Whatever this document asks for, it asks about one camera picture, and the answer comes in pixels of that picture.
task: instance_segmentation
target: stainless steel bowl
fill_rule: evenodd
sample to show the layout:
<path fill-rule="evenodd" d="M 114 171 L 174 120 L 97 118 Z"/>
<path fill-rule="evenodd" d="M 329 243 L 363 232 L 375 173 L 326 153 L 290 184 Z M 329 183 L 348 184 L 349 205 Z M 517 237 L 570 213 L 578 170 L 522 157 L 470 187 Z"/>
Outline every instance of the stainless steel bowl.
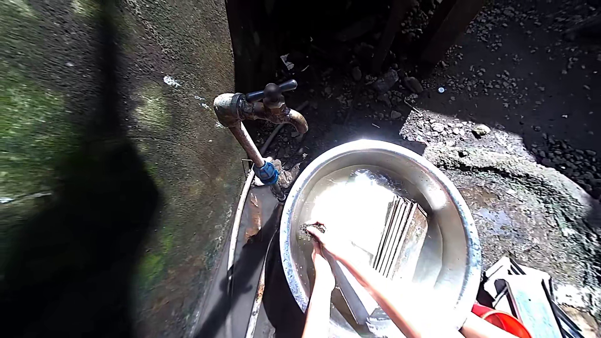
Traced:
<path fill-rule="evenodd" d="M 438 168 L 404 147 L 359 140 L 328 150 L 312 161 L 294 183 L 280 225 L 280 253 L 290 290 L 305 311 L 313 278 L 313 263 L 301 250 L 299 214 L 307 196 L 322 177 L 354 165 L 372 165 L 395 173 L 412 199 L 428 213 L 428 235 L 419 254 L 412 292 L 446 314 L 459 329 L 475 301 L 481 274 L 478 234 L 459 191 Z M 348 324 L 332 315 L 331 324 L 344 331 Z"/>

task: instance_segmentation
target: faucet spout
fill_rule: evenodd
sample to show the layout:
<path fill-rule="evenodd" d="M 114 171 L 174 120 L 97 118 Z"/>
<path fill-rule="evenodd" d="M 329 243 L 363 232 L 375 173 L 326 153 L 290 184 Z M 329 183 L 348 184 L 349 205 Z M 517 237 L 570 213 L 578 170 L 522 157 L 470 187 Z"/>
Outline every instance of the faucet spout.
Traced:
<path fill-rule="evenodd" d="M 309 130 L 307 120 L 305 120 L 305 117 L 296 110 L 290 109 L 290 112 L 286 115 L 286 117 L 286 122 L 292 124 L 294 128 L 296 128 L 297 132 L 304 134 L 307 132 L 307 130 Z"/>

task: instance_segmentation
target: dirt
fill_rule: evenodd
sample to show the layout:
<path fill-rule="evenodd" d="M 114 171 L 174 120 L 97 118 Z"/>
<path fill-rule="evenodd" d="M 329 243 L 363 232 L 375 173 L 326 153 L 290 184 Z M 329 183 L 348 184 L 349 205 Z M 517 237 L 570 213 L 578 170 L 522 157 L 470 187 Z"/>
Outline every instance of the dirt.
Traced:
<path fill-rule="evenodd" d="M 307 231 L 307 227 L 314 227 L 319 230 L 321 233 L 326 232 L 326 226 L 323 223 L 315 222 L 315 223 L 303 223 L 299 227 L 299 232 L 304 233 L 305 235 L 313 238 L 313 235 Z"/>

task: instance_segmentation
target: hand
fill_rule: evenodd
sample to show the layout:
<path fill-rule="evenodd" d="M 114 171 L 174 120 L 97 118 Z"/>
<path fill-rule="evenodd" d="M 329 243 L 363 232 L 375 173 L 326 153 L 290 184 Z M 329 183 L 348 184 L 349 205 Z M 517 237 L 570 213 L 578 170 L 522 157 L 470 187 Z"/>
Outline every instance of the hand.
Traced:
<path fill-rule="evenodd" d="M 319 231 L 315 227 L 307 227 L 307 232 L 313 235 L 313 238 L 321 243 L 322 247 L 327 250 L 334 259 L 347 261 L 351 259 L 352 250 L 346 241 L 341 241 L 332 236 L 330 232 Z"/>
<path fill-rule="evenodd" d="M 334 290 L 336 281 L 332 273 L 332 267 L 328 260 L 322 255 L 322 246 L 313 241 L 313 253 L 311 254 L 313 265 L 315 266 L 315 287 L 323 287 L 329 291 Z"/>

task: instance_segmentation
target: red bucket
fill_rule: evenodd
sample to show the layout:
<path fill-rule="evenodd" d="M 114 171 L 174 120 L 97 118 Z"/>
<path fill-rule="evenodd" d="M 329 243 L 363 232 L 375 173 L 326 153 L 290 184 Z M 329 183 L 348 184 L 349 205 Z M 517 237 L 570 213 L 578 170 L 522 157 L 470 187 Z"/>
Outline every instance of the red bucket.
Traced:
<path fill-rule="evenodd" d="M 491 309 L 490 307 L 482 306 L 480 304 L 474 304 L 472 313 L 516 337 L 532 338 L 522 322 L 508 313 Z"/>

